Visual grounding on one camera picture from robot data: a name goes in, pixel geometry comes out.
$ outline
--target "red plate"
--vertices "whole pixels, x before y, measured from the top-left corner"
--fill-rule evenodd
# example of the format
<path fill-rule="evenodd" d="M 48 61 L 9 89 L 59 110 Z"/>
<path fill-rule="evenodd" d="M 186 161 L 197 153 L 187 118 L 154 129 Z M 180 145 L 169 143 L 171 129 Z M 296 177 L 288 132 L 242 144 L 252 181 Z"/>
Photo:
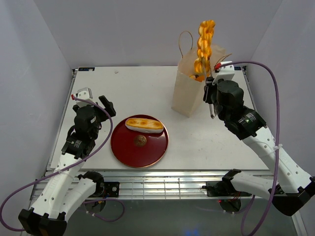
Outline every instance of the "red plate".
<path fill-rule="evenodd" d="M 168 145 L 168 134 L 164 126 L 159 134 L 145 134 L 128 129 L 125 122 L 129 118 L 155 119 L 147 115 L 136 115 L 122 120 L 114 129 L 111 147 L 115 157 L 124 165 L 143 168 L 157 163 Z"/>

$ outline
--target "toy bread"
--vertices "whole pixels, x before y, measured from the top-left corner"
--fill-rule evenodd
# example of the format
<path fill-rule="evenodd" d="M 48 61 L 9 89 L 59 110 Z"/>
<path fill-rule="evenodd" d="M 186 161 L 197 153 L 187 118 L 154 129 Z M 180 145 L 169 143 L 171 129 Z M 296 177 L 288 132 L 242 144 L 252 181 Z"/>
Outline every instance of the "toy bread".
<path fill-rule="evenodd" d="M 128 129 L 141 133 L 160 133 L 164 130 L 163 124 L 157 120 L 144 118 L 129 118 L 125 125 Z"/>

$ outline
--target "paper bag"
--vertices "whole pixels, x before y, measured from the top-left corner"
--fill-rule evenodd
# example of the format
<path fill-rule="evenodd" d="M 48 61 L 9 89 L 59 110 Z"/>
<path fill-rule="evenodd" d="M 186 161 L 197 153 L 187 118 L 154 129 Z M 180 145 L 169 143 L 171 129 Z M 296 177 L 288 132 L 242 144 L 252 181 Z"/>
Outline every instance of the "paper bag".
<path fill-rule="evenodd" d="M 211 49 L 212 55 L 210 62 L 213 67 L 215 63 L 225 55 L 225 48 L 212 44 Z M 193 67 L 193 63 L 196 59 L 197 48 L 193 48 L 191 45 L 189 52 L 184 56 L 182 54 L 182 59 L 178 63 L 173 93 L 172 109 L 187 117 L 190 117 L 203 102 L 205 82 L 199 82 L 189 77 L 190 75 L 196 74 Z"/>

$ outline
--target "white wall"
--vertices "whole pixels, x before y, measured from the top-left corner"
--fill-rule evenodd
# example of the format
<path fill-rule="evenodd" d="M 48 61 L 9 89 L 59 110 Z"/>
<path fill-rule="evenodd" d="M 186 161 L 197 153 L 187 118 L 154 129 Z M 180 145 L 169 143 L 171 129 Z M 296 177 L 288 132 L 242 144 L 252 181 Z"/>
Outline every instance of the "white wall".
<path fill-rule="evenodd" d="M 71 70 L 32 0 L 0 0 L 0 202 L 44 173 Z M 32 188 L 4 209 L 10 226 Z M 0 225 L 0 235 L 19 235 Z"/>
<path fill-rule="evenodd" d="M 252 60 L 268 65 L 279 83 L 280 142 L 293 159 L 315 176 L 315 2 L 283 0 Z M 258 111 L 275 131 L 275 93 L 267 72 L 249 66 Z M 309 235 L 315 235 L 315 199 L 301 210 Z"/>
<path fill-rule="evenodd" d="M 209 19 L 217 23 L 214 42 L 231 59 L 249 59 L 282 0 L 34 1 L 74 69 L 176 65 L 179 34 L 190 30 L 196 42 L 200 22 Z"/>

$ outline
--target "table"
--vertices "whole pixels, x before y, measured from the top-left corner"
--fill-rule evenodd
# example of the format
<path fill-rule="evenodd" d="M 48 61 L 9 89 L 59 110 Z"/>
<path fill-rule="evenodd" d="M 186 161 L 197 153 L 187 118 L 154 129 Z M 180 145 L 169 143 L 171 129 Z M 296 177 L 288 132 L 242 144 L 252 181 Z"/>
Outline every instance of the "table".
<path fill-rule="evenodd" d="M 71 94 L 89 87 L 94 100 L 105 95 L 113 102 L 117 115 L 114 126 L 137 114 L 159 119 L 169 133 L 169 145 L 164 157 L 146 170 L 267 170 L 265 164 L 243 142 L 230 133 L 218 118 L 211 119 L 207 104 L 201 104 L 187 118 L 171 109 L 176 66 L 95 67 L 94 71 L 77 71 Z M 245 105 L 253 108 L 252 98 L 243 71 L 233 78 L 244 90 Z M 73 125 L 75 102 L 68 101 L 50 168 L 56 168 L 69 128 Z M 105 139 L 110 123 L 96 140 L 96 147 Z M 89 159 L 83 170 L 134 170 L 119 162 L 108 142 Z"/>

